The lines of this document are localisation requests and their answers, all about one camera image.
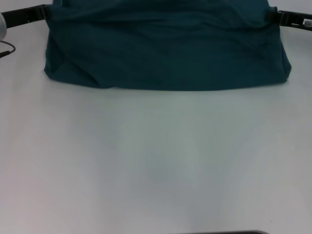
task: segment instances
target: black clamp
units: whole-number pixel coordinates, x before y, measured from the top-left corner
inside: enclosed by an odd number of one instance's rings
[[[280,26],[312,31],[312,15],[308,14],[290,11],[270,11],[266,14],[266,21]]]
[[[50,9],[46,5],[34,6],[2,13],[7,28],[50,18]]]

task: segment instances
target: white surface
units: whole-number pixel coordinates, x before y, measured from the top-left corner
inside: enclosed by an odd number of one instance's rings
[[[200,93],[52,82],[47,34],[9,30],[0,60],[1,234],[311,233],[312,33],[283,29],[289,83]]]

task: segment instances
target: black cable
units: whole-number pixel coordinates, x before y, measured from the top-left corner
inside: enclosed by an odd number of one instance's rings
[[[16,51],[15,46],[12,45],[11,43],[8,43],[8,42],[3,41],[3,40],[0,40],[0,42],[3,43],[3,44],[7,44],[7,45],[9,45],[9,46],[11,46],[11,47],[13,48],[12,51],[4,51],[4,52],[1,52],[1,53],[0,53],[0,58],[2,58],[2,57],[4,57],[4,56],[7,56],[7,55],[10,55],[11,53],[13,53],[13,52]]]

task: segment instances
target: green cloth bag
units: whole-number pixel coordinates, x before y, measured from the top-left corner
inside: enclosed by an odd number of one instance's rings
[[[267,0],[54,0],[45,72],[96,88],[208,91],[286,82]]]

